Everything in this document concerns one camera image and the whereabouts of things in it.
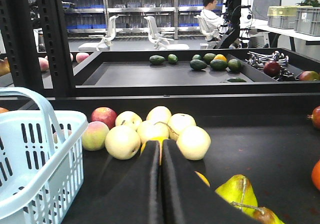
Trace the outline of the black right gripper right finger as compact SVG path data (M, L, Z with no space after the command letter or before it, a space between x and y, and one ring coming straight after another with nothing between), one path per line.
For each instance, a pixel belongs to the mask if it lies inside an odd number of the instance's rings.
M206 185L172 139L162 143L161 191L166 224L258 223Z

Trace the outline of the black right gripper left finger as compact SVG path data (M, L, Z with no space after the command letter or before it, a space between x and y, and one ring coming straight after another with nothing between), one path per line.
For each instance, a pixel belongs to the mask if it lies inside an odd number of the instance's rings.
M117 160L103 151L84 153L84 182L65 224L162 224L157 141L141 155Z

